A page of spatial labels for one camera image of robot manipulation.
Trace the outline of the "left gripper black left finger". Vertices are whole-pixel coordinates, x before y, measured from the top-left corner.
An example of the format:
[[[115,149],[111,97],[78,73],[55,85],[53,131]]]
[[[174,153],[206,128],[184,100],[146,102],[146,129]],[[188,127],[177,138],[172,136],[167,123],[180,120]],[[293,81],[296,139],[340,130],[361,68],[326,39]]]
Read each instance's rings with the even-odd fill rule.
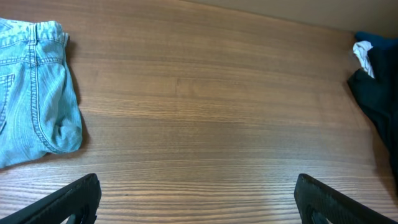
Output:
[[[101,187],[91,173],[64,186],[35,203],[1,219],[4,224],[90,223],[96,221]]]

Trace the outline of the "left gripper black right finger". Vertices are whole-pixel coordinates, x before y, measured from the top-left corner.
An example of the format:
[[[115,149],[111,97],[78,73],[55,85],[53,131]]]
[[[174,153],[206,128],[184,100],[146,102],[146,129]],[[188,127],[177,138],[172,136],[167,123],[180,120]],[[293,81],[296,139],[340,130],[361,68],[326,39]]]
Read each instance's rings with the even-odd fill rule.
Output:
[[[308,174],[299,174],[294,198],[302,224],[397,224]]]

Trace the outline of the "light blue denim shorts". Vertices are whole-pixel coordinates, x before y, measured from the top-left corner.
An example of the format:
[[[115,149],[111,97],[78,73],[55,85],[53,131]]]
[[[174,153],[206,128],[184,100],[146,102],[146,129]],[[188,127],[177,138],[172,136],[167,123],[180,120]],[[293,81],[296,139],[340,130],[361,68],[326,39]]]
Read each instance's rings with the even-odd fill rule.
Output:
[[[83,126],[55,21],[1,19],[1,167],[77,151]]]

